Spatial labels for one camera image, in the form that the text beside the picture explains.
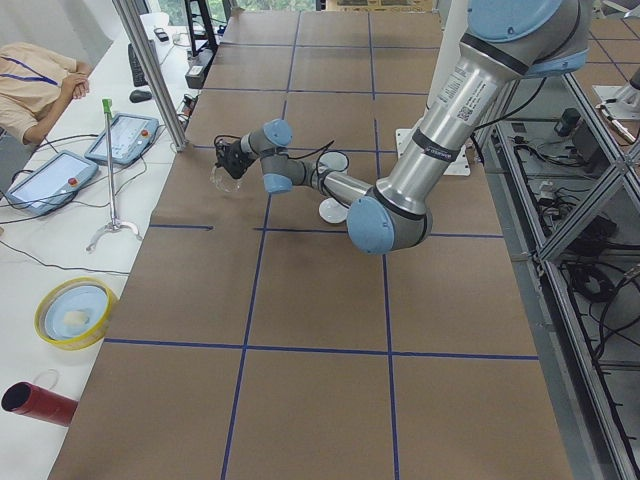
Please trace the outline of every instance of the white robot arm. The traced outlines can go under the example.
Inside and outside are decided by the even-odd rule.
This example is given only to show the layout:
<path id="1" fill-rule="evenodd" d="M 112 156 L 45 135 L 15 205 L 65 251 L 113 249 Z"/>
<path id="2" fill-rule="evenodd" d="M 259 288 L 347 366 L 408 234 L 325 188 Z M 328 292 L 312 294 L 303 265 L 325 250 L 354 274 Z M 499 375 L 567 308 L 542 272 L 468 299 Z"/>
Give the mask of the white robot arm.
<path id="1" fill-rule="evenodd" d="M 288 157 L 291 128 L 273 120 L 233 144 L 216 142 L 219 167 L 233 178 L 260 159 L 268 193 L 305 185 L 350 205 L 353 243 L 384 254 L 422 242 L 431 231 L 429 192 L 509 81 L 559 75 L 586 61 L 592 0 L 469 0 L 461 57 L 425 111 L 403 156 L 369 185 L 316 161 Z"/>

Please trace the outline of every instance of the person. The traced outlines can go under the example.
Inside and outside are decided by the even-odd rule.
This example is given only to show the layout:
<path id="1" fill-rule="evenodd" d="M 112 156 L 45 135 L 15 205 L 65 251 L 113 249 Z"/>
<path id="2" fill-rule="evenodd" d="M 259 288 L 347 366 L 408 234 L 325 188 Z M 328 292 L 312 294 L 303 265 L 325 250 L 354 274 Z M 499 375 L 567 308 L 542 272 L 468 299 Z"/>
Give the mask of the person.
<path id="1" fill-rule="evenodd" d="M 0 48 L 0 127 L 40 144 L 73 99 L 89 92 L 91 66 L 18 42 Z"/>

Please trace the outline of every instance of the red cylinder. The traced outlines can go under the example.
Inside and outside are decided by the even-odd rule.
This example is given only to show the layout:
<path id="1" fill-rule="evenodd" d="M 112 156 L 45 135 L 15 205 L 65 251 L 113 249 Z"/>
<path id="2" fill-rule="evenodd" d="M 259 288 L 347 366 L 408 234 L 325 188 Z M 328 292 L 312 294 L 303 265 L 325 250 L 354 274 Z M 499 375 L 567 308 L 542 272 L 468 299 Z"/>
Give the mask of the red cylinder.
<path id="1" fill-rule="evenodd" d="M 7 412 L 68 427 L 78 402 L 27 382 L 16 383 L 2 397 Z"/>

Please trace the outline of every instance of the metal rack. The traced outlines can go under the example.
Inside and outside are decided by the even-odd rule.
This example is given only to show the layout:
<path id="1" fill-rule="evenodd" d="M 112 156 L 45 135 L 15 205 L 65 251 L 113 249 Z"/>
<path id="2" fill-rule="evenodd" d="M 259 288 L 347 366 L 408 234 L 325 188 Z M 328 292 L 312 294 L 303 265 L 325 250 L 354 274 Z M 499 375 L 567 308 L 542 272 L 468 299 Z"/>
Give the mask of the metal rack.
<path id="1" fill-rule="evenodd" d="M 492 115 L 506 112 L 509 105 L 518 105 L 514 98 L 518 97 L 522 83 L 505 89 Z M 572 75 L 565 75 L 561 82 L 556 82 L 555 90 L 547 93 L 560 95 L 560 104 L 565 104 L 555 106 L 560 108 L 555 115 L 549 115 L 549 108 L 553 108 L 549 104 L 554 102 L 544 104 L 543 90 L 537 108 L 532 104 L 521 117 L 499 122 L 495 128 L 485 129 L 479 135 L 486 139 L 481 143 L 485 156 L 496 162 L 496 168 L 507 170 L 506 174 L 512 180 L 511 193 L 518 200 L 519 218 L 521 227 L 526 231 L 531 261 L 538 271 L 540 284 L 551 292 L 548 298 L 555 304 L 552 311 L 560 314 L 560 318 L 554 319 L 554 324 L 564 330 L 568 345 L 563 345 L 562 352 L 556 354 L 569 356 L 568 361 L 577 366 L 578 380 L 583 383 L 581 387 L 585 387 L 587 400 L 596 414 L 595 423 L 617 478 L 636 479 L 640 477 L 640 326 L 608 333 L 619 328 L 615 323 L 618 318 L 627 313 L 628 316 L 640 313 L 640 286 L 629 284 L 631 286 L 625 288 L 630 290 L 624 294 L 620 290 L 619 298 L 612 301 L 615 308 L 610 305 L 609 313 L 615 315 L 607 317 L 613 323 L 601 327 L 599 316 L 606 304 L 594 304 L 575 291 L 567 275 L 567 264 L 576 259 L 584 261 L 572 246 L 575 248 L 576 239 L 596 218 L 605 217 L 618 225 L 615 234 L 618 243 L 640 243 L 640 142 L 629 148 L 621 147 Z M 598 171 L 585 173 L 580 168 L 545 164 L 534 154 L 529 154 L 526 148 L 520 152 L 514 149 L 517 147 L 517 135 L 525 140 L 554 139 L 553 126 L 566 105 L 574 106 L 581 113 L 582 121 L 606 156 L 608 163 Z M 562 153 L 570 143 L 570 137 L 566 144 L 557 136 L 554 140 L 549 142 L 557 149 L 552 155 Z M 568 199 L 566 203 L 570 207 L 562 215 L 559 212 L 555 221 L 551 217 L 547 221 L 544 209 L 541 210 L 542 182 L 565 189 L 562 196 Z M 638 265 L 640 251 L 608 248 L 596 258 L 616 283 L 624 272 Z M 606 343 L 603 343 L 605 353 L 596 358 L 594 346 L 603 338 L 606 338 Z"/>

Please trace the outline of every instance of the metal post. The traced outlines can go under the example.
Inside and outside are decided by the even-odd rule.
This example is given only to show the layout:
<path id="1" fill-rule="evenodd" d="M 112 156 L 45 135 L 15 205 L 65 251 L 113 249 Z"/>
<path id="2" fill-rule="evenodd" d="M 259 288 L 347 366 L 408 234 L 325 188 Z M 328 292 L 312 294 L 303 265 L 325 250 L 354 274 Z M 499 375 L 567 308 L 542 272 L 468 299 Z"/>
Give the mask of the metal post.
<path id="1" fill-rule="evenodd" d="M 167 89 L 167 85 L 162 77 L 160 65 L 155 55 L 151 52 L 151 46 L 147 40 L 147 33 L 142 25 L 140 15 L 136 10 L 133 0 L 113 0 L 113 5 L 120 16 L 122 25 L 124 26 L 129 40 L 133 45 L 145 78 L 149 82 L 149 87 L 156 100 L 156 104 L 160 109 L 160 115 L 164 120 L 164 124 L 173 139 L 177 151 L 182 151 L 187 145 L 187 138 L 182 129 L 182 125 L 178 121 L 176 110 L 171 101 L 171 96 Z"/>

